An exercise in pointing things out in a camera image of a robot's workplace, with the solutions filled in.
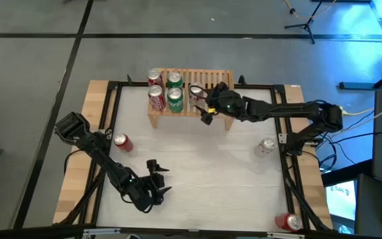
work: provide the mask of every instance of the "can lid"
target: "can lid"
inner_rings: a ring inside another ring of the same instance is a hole
[[[126,135],[124,133],[116,135],[116,137],[114,138],[114,143],[116,145],[122,145],[125,143],[125,141],[126,141]]]
[[[199,94],[202,91],[202,89],[197,88],[197,87],[192,87],[192,86],[199,86],[199,87],[203,88],[203,85],[199,82],[192,83],[190,85],[190,91],[194,94]]]
[[[159,96],[163,93],[163,89],[160,86],[154,85],[150,87],[149,95],[150,96]]]
[[[160,76],[160,72],[156,69],[151,69],[147,74],[147,78],[151,80],[156,80]]]
[[[177,100],[182,96],[182,90],[178,88],[172,88],[169,90],[168,96],[172,100]]]
[[[302,228],[302,219],[295,214],[288,216],[286,222],[292,230],[299,230]]]
[[[275,148],[275,141],[273,141],[273,139],[264,139],[263,140],[263,146],[265,147],[265,149],[274,149]]]
[[[179,82],[180,79],[182,79],[179,72],[172,72],[169,74],[167,78],[169,79],[170,82]]]

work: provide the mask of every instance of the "green soda can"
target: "green soda can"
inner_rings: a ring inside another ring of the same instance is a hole
[[[179,113],[184,109],[184,96],[179,88],[172,88],[167,92],[169,109],[173,113]]]
[[[172,89],[172,88],[182,89],[182,83],[184,83],[184,81],[182,80],[182,76],[180,75],[179,72],[171,72],[167,76],[167,85],[169,89]]]

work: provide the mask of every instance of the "wooden crate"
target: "wooden crate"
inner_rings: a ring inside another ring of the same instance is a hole
[[[184,110],[179,113],[174,113],[169,110],[168,99],[166,98],[166,107],[163,111],[154,110],[152,105],[148,105],[148,116],[153,128],[157,128],[157,122],[159,116],[187,116],[187,117],[200,117],[200,112],[195,107],[190,107],[188,104],[188,85],[194,82],[199,82],[210,89],[220,82],[225,82],[229,89],[233,90],[233,72],[232,70],[200,70],[200,69],[184,69],[184,68],[157,68],[157,70],[162,74],[163,84],[166,86],[165,95],[167,96],[167,76],[171,72],[179,72],[182,75],[182,79],[185,83],[185,87],[182,91],[184,94]],[[231,129],[233,118],[219,114],[215,116],[216,118],[223,118],[225,120],[225,130],[229,131]]]

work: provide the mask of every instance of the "red soda can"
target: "red soda can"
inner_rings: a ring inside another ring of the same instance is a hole
[[[166,107],[166,100],[164,99],[164,92],[160,86],[151,86],[149,90],[150,104],[153,109],[163,111]]]
[[[158,70],[151,69],[147,74],[147,78],[149,79],[149,86],[157,85],[164,89],[162,75]]]
[[[283,213],[275,217],[275,224],[284,230],[295,232],[302,228],[302,219],[290,213]]]
[[[132,141],[127,137],[126,133],[116,135],[116,137],[114,137],[114,144],[126,152],[130,152],[133,149]]]

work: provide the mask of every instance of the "gray floor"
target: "gray floor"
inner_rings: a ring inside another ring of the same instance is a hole
[[[86,1],[0,1],[0,32],[75,33]],[[291,1],[300,15],[316,4]],[[87,33],[296,34],[301,23],[282,1],[96,1]],[[367,4],[337,3],[313,25],[316,34],[382,34]],[[8,228],[62,79],[72,39],[0,39],[0,229]],[[152,67],[232,69],[249,83],[300,84],[306,100],[349,112],[373,107],[373,92],[344,92],[338,82],[382,78],[382,42],[253,39],[84,39],[58,118],[80,112],[89,80],[145,80]],[[344,118],[345,126],[361,116]],[[347,135],[372,131],[367,124]],[[372,138],[343,143],[354,161],[371,158]],[[50,225],[70,147],[53,136],[25,226]],[[319,150],[324,158],[332,152]],[[337,168],[351,163],[339,152]]]

